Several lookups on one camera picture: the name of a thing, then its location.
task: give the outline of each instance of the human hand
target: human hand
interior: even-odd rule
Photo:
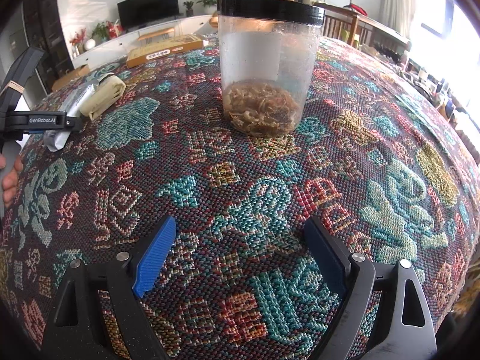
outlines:
[[[0,169],[3,169],[5,166],[6,159],[0,154]],[[12,170],[1,181],[3,186],[3,201],[5,203],[5,208],[9,208],[11,202],[14,200],[15,194],[17,193],[18,172],[20,172],[22,169],[23,164],[20,156],[18,155],[15,159]]]

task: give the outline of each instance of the white cabinet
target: white cabinet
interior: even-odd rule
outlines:
[[[73,62],[73,66],[75,68],[79,68],[82,65],[88,65],[92,71],[109,62],[113,62],[123,56],[126,56],[131,50],[140,47],[141,44],[137,40],[138,37],[150,32],[155,32],[169,27],[175,28],[175,36],[191,33],[205,35],[207,33],[215,32],[215,30],[208,24],[210,17],[210,15],[187,17],[184,19],[155,24],[153,26],[142,28],[141,30],[128,32],[122,36],[119,36],[118,38],[99,44],[92,50],[84,52],[71,61]]]

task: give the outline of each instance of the black lid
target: black lid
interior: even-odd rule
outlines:
[[[218,0],[220,15],[323,24],[325,9],[290,0]]]

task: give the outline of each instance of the beige pouch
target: beige pouch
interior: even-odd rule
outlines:
[[[99,80],[99,86],[81,106],[80,112],[95,120],[104,113],[125,92],[125,83],[113,73],[107,73]]]

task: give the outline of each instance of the metal screw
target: metal screw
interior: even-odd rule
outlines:
[[[119,254],[117,254],[117,260],[118,261],[125,261],[128,260],[130,255],[128,254],[127,251],[121,251]]]
[[[363,253],[353,253],[352,259],[354,259],[357,263],[362,263],[365,261],[365,255]]]
[[[81,259],[73,259],[70,261],[70,268],[78,268],[82,263]]]
[[[401,259],[400,260],[400,265],[402,267],[404,267],[405,269],[409,269],[412,266],[412,263],[407,259]]]

